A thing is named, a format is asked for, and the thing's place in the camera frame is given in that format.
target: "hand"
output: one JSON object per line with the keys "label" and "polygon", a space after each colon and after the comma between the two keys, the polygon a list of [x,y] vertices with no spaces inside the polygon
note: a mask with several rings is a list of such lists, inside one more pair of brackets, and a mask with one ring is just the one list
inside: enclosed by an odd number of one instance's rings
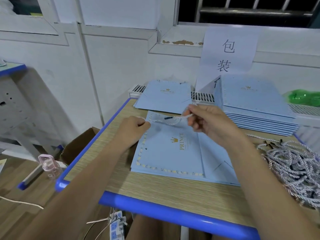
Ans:
{"label": "hand", "polygon": [[195,132],[203,132],[225,149],[239,140],[249,140],[237,125],[217,106],[190,104],[183,116],[188,118],[188,125]]}
{"label": "hand", "polygon": [[144,119],[130,116],[122,121],[112,141],[128,149],[142,137],[150,126],[151,124]]}

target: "gold dotted border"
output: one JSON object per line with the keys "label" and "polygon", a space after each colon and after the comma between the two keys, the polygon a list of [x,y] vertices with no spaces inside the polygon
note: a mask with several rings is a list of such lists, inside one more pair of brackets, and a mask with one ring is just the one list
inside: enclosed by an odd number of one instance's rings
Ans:
{"label": "gold dotted border", "polygon": [[[149,122],[151,122],[151,118],[153,116],[153,113],[150,114],[150,117],[149,117]],[[138,159],[136,161],[136,165],[137,166],[142,166],[144,168],[150,168],[150,169],[153,169],[153,170],[158,170],[157,167],[151,167],[150,165],[145,165],[145,164],[141,164],[139,161],[141,159],[141,154],[143,152],[143,146],[146,142],[146,138],[147,138],[147,134],[148,134],[148,131],[146,131],[146,133],[144,133],[144,137],[143,137],[143,141],[142,141],[142,147],[140,148],[140,151],[138,153]],[[178,174],[191,174],[191,175],[195,175],[195,176],[203,176],[203,173],[197,173],[197,172],[192,172],[192,173],[189,173],[189,172],[182,172],[182,171],[177,171],[177,170],[169,170],[169,169],[161,169],[161,171],[165,171],[165,172],[168,172],[168,173],[178,173]]]}

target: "pink water bottle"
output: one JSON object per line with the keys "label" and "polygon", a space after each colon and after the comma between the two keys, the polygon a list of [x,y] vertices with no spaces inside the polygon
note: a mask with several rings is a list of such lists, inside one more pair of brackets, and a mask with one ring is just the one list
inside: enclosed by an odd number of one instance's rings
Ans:
{"label": "pink water bottle", "polygon": [[62,173],[62,169],[54,160],[53,156],[47,154],[41,154],[38,156],[39,162],[42,165],[42,169],[47,173],[48,177],[52,180],[56,180]]}

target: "left hand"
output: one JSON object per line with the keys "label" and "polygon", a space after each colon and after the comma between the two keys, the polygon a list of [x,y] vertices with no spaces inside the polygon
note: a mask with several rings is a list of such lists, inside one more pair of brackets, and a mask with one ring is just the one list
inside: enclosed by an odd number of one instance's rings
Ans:
{"label": "left hand", "polygon": [[144,119],[130,116],[122,121],[112,141],[128,149],[142,137],[150,126],[151,124]]}

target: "wooden desk surface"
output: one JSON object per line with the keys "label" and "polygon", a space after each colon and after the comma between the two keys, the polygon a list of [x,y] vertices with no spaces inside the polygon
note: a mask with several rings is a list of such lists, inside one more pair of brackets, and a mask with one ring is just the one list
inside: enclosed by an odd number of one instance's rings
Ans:
{"label": "wooden desk surface", "polygon": [[[134,108],[135,101],[135,99],[131,99],[126,104],[88,151],[74,165],[64,178],[65,180],[71,181],[98,155],[102,148],[112,139],[125,117],[146,117],[148,111]],[[244,129],[244,132],[274,140],[282,138],[284,141],[296,141],[294,136],[283,137],[247,129]],[[260,139],[250,138],[254,144],[263,143]],[[128,150],[118,161],[106,191],[255,227],[249,206],[240,187],[130,172],[134,152],[135,147]]]}

